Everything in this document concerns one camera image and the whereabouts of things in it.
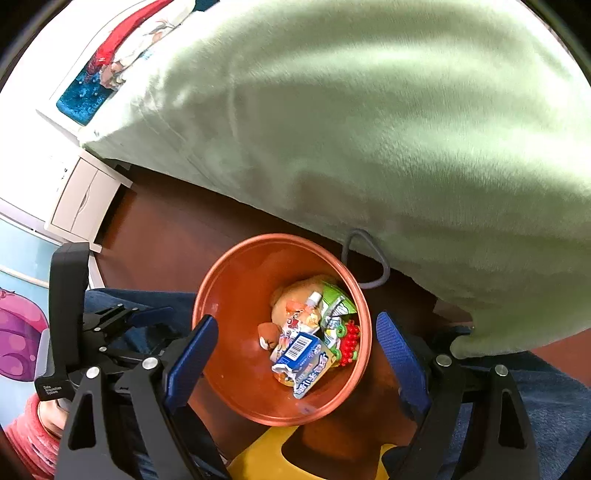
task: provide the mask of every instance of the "blue gripper pad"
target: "blue gripper pad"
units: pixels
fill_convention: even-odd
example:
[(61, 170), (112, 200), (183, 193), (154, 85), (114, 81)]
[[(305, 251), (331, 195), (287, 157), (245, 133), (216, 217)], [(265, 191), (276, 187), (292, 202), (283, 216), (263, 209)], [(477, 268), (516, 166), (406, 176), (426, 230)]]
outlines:
[(378, 315), (376, 334), (388, 363), (398, 379), (402, 401), (412, 405), (421, 413), (426, 413), (431, 406), (431, 400), (427, 394), (425, 372), (388, 313), (382, 312)]
[(185, 406), (217, 344), (217, 321), (211, 315), (197, 325), (197, 333), (168, 373), (164, 406), (169, 412)]

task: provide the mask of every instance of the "white wall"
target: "white wall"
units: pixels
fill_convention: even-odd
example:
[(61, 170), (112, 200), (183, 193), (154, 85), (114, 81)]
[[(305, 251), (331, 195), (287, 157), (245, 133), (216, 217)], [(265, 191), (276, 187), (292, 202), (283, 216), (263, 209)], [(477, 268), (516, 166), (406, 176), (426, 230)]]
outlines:
[(40, 99), (51, 93), (52, 63), (39, 37), (0, 91), (0, 198), (46, 220), (61, 179), (76, 159), (77, 141), (42, 117)]

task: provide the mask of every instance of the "hand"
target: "hand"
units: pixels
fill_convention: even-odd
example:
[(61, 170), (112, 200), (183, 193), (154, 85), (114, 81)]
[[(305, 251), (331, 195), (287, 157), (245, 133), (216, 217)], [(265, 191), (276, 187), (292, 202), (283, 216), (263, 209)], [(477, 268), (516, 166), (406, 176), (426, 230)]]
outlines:
[(37, 414), (43, 427), (49, 433), (61, 438), (66, 426), (68, 412), (58, 405), (57, 400), (40, 401)]

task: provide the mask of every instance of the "red sleeve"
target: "red sleeve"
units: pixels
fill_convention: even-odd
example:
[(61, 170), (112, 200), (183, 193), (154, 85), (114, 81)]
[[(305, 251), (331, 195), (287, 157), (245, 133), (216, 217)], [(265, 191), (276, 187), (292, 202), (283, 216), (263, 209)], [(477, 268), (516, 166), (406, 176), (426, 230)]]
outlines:
[(5, 430), (12, 447), (35, 480), (52, 480), (60, 441), (39, 421), (39, 397), (33, 394), (22, 415)]

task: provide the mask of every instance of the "green plush fabric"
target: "green plush fabric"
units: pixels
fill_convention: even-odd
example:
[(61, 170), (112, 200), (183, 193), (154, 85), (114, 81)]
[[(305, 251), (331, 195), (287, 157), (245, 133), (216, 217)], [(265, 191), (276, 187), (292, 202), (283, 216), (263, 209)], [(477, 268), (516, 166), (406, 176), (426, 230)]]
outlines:
[(222, 0), (140, 68), (83, 146), (366, 229), (471, 312), (459, 358), (591, 326), (591, 88), (516, 0)]

